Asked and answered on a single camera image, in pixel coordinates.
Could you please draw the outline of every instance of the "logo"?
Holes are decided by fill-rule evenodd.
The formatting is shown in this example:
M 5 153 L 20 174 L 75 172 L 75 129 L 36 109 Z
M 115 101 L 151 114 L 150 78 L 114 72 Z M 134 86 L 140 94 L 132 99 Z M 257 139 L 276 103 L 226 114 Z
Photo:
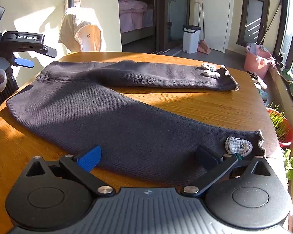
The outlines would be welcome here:
M 144 191 L 145 194 L 150 195 L 151 193 L 153 193 L 151 190 L 146 190 Z
M 36 40 L 37 39 L 37 37 L 35 37 L 35 36 L 25 36 L 25 35 L 18 35 L 17 38 L 28 39 L 28 40 Z

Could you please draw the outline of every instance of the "black trash can lid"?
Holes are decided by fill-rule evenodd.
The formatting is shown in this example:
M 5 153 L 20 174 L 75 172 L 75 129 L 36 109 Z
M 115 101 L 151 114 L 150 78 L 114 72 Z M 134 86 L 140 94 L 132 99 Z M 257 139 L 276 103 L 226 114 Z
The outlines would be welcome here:
M 188 26 L 183 26 L 185 29 L 190 29 L 190 30 L 201 30 L 200 26 L 192 26 L 192 25 L 188 25 Z

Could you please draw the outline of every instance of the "dustpan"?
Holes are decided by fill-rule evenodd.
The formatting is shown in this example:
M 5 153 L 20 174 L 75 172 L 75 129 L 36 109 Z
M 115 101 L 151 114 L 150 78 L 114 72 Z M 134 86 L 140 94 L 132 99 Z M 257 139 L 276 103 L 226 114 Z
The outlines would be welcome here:
M 203 39 L 200 40 L 199 45 L 197 47 L 197 50 L 199 52 L 201 52 L 201 53 L 204 53 L 204 54 L 210 54 L 211 50 L 208 47 L 208 45 L 206 44 L 206 42 L 205 42 L 205 24 L 204 24 L 204 6 L 203 6 L 203 0 L 202 0 L 202 12 L 203 12 Z

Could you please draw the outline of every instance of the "brown window frame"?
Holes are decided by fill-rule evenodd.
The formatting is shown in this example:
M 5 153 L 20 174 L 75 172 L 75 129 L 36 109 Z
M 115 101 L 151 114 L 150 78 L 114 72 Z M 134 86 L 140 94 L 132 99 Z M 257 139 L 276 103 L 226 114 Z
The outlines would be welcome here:
M 245 26 L 246 26 L 246 20 L 247 20 L 248 1 L 249 0 L 243 0 L 240 30 L 239 30 L 238 40 L 237 40 L 237 44 L 241 46 L 246 46 L 247 44 L 247 42 L 244 41 L 244 35 L 245 35 Z M 267 28 L 270 0 L 258 0 L 258 1 L 263 2 L 262 19 L 261 19 L 261 25 L 259 26 L 259 34 L 258 34 L 258 40 L 261 41 Z

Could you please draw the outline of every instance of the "white door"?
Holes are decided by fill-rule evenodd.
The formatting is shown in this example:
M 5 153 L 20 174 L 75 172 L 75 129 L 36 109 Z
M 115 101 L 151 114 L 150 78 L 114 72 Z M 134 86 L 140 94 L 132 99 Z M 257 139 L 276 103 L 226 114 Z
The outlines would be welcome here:
M 203 0 L 203 5 L 205 20 L 205 42 L 211 49 L 223 52 L 225 48 L 227 28 L 231 28 L 231 20 L 228 20 L 230 0 Z M 200 26 L 203 30 L 202 12 Z

